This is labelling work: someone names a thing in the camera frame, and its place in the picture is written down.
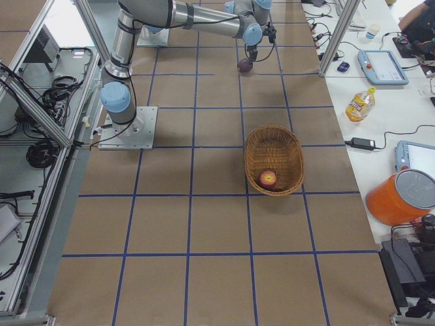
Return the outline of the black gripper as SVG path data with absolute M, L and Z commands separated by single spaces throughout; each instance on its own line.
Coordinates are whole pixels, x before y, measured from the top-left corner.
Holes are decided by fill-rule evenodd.
M 250 46 L 245 44 L 245 54 L 249 62 L 256 62 L 258 56 L 257 45 Z

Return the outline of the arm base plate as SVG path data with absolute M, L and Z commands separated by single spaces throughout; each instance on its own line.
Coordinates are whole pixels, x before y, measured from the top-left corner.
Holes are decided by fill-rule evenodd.
M 166 48 L 168 46 L 169 30 L 157 29 L 154 27 L 142 26 L 139 34 L 137 46 L 148 48 Z
M 107 113 L 105 124 L 111 124 L 111 126 L 102 130 L 102 142 L 97 144 L 98 148 L 101 150 L 152 149 L 157 115 L 157 107 L 138 107 L 134 122 L 126 131 L 118 135 L 125 126 L 114 124 Z

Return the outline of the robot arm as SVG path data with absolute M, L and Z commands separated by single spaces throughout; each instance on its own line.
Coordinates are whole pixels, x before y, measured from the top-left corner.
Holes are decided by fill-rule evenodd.
M 174 1 L 119 1 L 110 58 L 102 72 L 103 89 L 100 99 L 112 122 L 123 129 L 134 122 L 136 104 L 132 95 L 131 64 L 142 29 L 152 34 L 171 27 Z
M 256 62 L 256 47 L 264 37 L 275 44 L 276 29 L 268 20 L 271 1 L 228 1 L 222 11 L 181 1 L 119 1 L 134 27 L 157 33 L 182 28 L 240 39 L 250 62 Z

